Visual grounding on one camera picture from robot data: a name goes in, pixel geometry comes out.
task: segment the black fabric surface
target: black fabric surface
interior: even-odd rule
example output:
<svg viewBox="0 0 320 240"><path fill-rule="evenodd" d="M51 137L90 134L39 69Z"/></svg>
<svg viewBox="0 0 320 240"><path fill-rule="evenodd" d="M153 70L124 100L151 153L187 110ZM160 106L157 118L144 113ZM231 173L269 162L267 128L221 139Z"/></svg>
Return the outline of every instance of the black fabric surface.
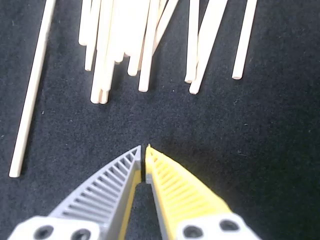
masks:
<svg viewBox="0 0 320 240"><path fill-rule="evenodd" d="M200 3L203 16L207 0ZM0 239L47 215L122 153L151 144L221 196L264 240L315 240L320 202L320 2L259 0L242 80L232 80L245 0L229 0L198 95L186 72L188 0L154 56L150 89L115 68L90 102L80 0L57 0L22 176L8 177L44 0L0 1ZM126 239L161 239L151 187L137 187Z"/></svg>

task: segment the mounting hole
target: mounting hole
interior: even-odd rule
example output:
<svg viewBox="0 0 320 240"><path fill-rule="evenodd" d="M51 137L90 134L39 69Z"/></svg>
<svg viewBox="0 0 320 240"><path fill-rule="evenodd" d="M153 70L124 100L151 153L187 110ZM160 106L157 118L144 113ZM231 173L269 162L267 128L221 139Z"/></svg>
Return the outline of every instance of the mounting hole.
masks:
<svg viewBox="0 0 320 240"><path fill-rule="evenodd" d="M33 237L36 240L47 239L48 237L51 236L53 231L54 231L53 226L50 226L50 225L41 226L35 231Z"/></svg>
<svg viewBox="0 0 320 240"><path fill-rule="evenodd" d="M223 231L237 231L239 230L238 224L231 220L223 220L220 222L220 228Z"/></svg>
<svg viewBox="0 0 320 240"><path fill-rule="evenodd" d="M82 228L72 234L71 240L89 240L90 236L91 232L87 229Z"/></svg>
<svg viewBox="0 0 320 240"><path fill-rule="evenodd" d="M188 239L196 239L202 237L204 232L197 226L186 226L183 230L183 235Z"/></svg>

